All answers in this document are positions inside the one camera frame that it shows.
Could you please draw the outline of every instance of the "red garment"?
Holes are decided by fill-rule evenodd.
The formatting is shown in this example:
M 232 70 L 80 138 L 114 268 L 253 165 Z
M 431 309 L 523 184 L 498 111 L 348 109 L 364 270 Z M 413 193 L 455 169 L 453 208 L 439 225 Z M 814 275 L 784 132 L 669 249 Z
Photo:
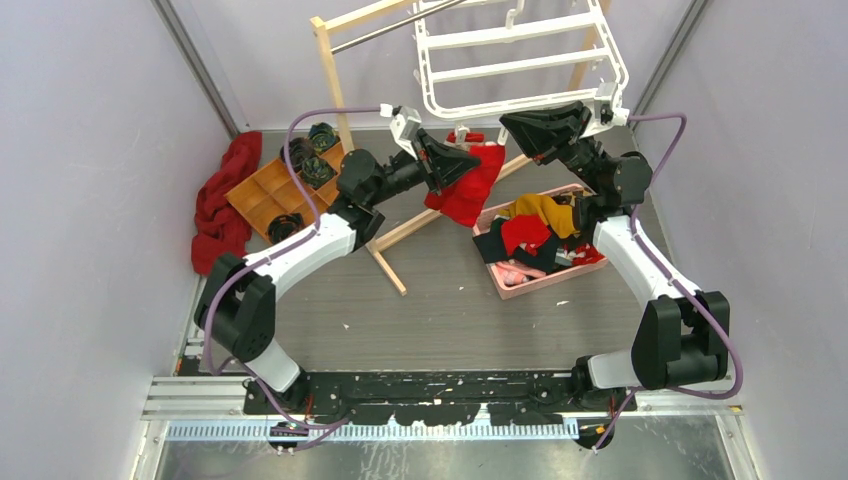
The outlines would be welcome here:
M 448 141 L 454 141 L 453 133 Z M 468 142 L 482 142 L 482 133 L 469 133 Z M 506 159 L 506 148 L 502 145 L 473 145 L 469 151 L 478 157 L 480 166 L 462 176 L 456 183 L 442 190 L 441 195 L 428 193 L 424 199 L 427 208 L 438 210 L 456 223 L 473 227 L 483 211 L 483 204 L 492 192 L 492 185 L 501 172 Z
M 221 159 L 221 169 L 197 193 L 194 224 L 198 233 L 191 241 L 191 264 L 195 272 L 209 275 L 215 260 L 223 253 L 239 257 L 246 254 L 244 244 L 250 240 L 250 224 L 227 203 L 224 195 L 256 171 L 261 155 L 261 133 L 239 135 Z
M 551 231 L 538 215 L 518 215 L 501 225 L 501 237 L 510 256 L 522 243 L 526 244 L 527 253 L 535 255 L 536 247 L 547 242 L 550 236 Z
M 577 258 L 571 261 L 571 264 L 575 267 L 578 265 L 591 265 L 593 263 L 598 263 L 604 259 L 604 256 L 601 255 L 601 252 L 599 252 L 592 245 L 581 245 L 577 247 L 577 249 L 574 251 L 577 252 L 577 255 L 580 255 L 581 253 L 584 254 L 584 256 L 578 256 Z

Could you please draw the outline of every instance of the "wooden organizer box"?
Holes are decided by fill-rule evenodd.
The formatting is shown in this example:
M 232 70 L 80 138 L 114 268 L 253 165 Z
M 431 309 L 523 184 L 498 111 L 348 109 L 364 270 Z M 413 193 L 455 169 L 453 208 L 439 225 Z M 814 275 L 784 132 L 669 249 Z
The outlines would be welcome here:
M 341 173 L 344 155 L 340 142 L 321 155 L 321 158 L 336 171 L 336 175 L 321 188 L 315 190 L 301 180 L 303 187 L 309 192 L 310 198 L 321 213 L 326 212 L 339 195 L 336 181 Z M 271 240 L 268 238 L 268 225 L 274 218 L 286 213 L 299 213 L 303 215 L 304 224 L 310 225 L 315 221 L 315 215 L 312 214 L 309 204 L 297 189 L 285 162 L 280 157 L 275 158 L 227 192 L 226 197 L 230 205 L 269 244 Z
M 566 192 L 574 192 L 577 190 L 583 190 L 583 186 L 577 183 L 573 183 L 571 185 L 566 185 L 564 187 L 555 188 L 553 190 L 548 190 L 547 192 L 542 192 L 540 195 L 548 195 L 554 196 L 560 193 Z M 494 220 L 495 216 L 498 214 L 498 211 L 506 209 L 512 204 L 512 202 L 504 203 L 498 205 L 496 207 L 487 208 L 480 213 L 480 216 L 477 218 L 477 224 L 471 229 L 474 236 L 480 235 L 481 233 L 486 233 L 489 231 L 489 225 L 492 224 L 492 220 Z M 517 297 L 518 295 L 524 295 L 525 293 L 530 293 L 534 290 L 538 290 L 540 288 L 547 287 L 549 285 L 553 285 L 555 283 L 559 283 L 563 280 L 568 280 L 569 278 L 578 277 L 580 275 L 585 275 L 589 272 L 594 272 L 600 268 L 606 266 L 609 263 L 609 260 L 606 258 L 602 259 L 598 263 L 590 264 L 590 265 L 578 265 L 576 267 L 571 267 L 566 270 L 562 270 L 556 273 L 552 273 L 547 277 L 537 278 L 535 280 L 531 280 L 527 283 L 522 283 L 521 285 L 513 285 L 507 286 L 504 283 L 501 276 L 497 273 L 494 266 L 486 265 L 486 270 L 489 271 L 489 275 L 492 277 L 492 281 L 495 282 L 495 288 L 498 291 L 498 295 L 502 300 L 508 300 L 512 297 Z

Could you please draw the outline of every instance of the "wooden frame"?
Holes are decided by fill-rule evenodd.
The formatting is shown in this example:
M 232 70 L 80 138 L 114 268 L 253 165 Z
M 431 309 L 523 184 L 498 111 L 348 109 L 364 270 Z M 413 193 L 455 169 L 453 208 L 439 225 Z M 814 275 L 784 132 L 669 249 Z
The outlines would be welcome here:
M 344 107 L 345 105 L 344 96 L 342 95 L 341 81 L 339 79 L 338 70 L 336 69 L 336 60 L 332 52 L 333 47 L 330 38 L 331 35 L 380 18 L 388 13 L 411 5 L 416 1 L 417 0 L 380 0 L 326 22 L 320 17 L 312 18 L 312 31 L 315 34 L 315 40 L 318 43 L 318 54 L 321 58 L 321 64 L 324 67 L 324 75 L 327 80 L 327 86 L 330 89 L 330 95 L 333 98 L 334 106 Z M 611 0 L 599 0 L 599 4 L 604 13 L 606 13 L 609 9 L 610 2 Z M 583 39 L 583 49 L 592 48 L 592 44 L 595 43 L 596 39 L 597 32 L 595 29 L 589 29 Z M 586 74 L 587 66 L 587 62 L 576 64 L 574 66 L 571 79 L 568 83 L 568 91 L 577 90 L 580 87 L 580 84 L 583 82 L 583 77 Z M 339 139 L 341 140 L 342 147 L 344 148 L 345 153 L 350 152 L 353 150 L 354 146 L 347 115 L 338 115 L 337 123 Z M 500 181 L 515 173 L 519 168 L 530 162 L 531 160 L 524 155 L 519 155 L 518 157 L 510 160 L 504 164 L 496 181 Z M 407 294 L 406 286 L 400 278 L 398 278 L 397 274 L 386 261 L 385 257 L 383 257 L 383 252 L 386 249 L 391 248 L 393 245 L 396 245 L 404 238 L 412 235 L 420 228 L 431 223 L 433 220 L 436 220 L 440 216 L 441 213 L 433 210 L 424 211 L 393 230 L 377 237 L 367 245 L 368 251 L 374 257 L 374 260 L 378 265 L 380 265 L 380 268 L 383 269 L 389 277 L 389 280 L 391 280 L 392 284 L 394 284 L 395 288 L 398 289 L 401 295 Z

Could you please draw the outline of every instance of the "yellow cloth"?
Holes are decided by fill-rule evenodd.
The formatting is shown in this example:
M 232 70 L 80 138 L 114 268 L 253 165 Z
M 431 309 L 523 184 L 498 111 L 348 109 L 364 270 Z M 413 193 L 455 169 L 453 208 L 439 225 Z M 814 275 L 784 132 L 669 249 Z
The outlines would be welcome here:
M 567 238 L 579 233 L 574 228 L 574 217 L 570 205 L 557 205 L 553 198 L 546 195 L 528 193 L 518 197 L 501 215 L 515 218 L 518 215 L 538 215 L 545 225 L 550 225 L 559 238 Z

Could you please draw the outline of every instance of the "white wall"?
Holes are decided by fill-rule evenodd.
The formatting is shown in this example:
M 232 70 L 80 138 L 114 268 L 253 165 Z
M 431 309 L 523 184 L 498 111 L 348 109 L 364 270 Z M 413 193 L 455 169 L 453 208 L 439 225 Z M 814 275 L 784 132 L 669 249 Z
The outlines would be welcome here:
M 299 113 L 332 105 L 309 19 L 334 18 L 374 0 L 174 0 L 186 28 L 216 79 L 241 127 L 288 128 Z M 608 21 L 631 81 L 625 105 L 635 106 L 690 0 L 632 2 L 613 0 Z M 563 16 L 571 2 L 530 0 L 520 22 Z M 502 25 L 515 2 L 452 9 L 427 20 L 431 34 L 452 33 Z M 400 11 L 333 39 L 334 45 L 404 16 Z M 336 57 L 346 103 L 412 105 L 428 124 L 443 123 L 424 110 L 421 88 L 412 71 L 418 68 L 412 26 L 371 40 Z M 472 47 L 435 52 L 434 70 L 506 62 L 577 50 L 583 32 L 516 42 L 511 45 Z M 506 100 L 562 91 L 570 67 L 535 70 L 436 87 L 445 107 Z M 478 120 L 496 123 L 496 119 Z M 384 127 L 374 115 L 355 115 L 359 127 Z
M 844 2 L 712 2 L 653 113 L 690 126 L 654 198 L 680 267 L 731 303 L 770 479 L 845 478 Z M 644 125 L 658 159 L 675 126 Z
M 149 1 L 2 3 L 0 478 L 126 478 L 228 139 Z

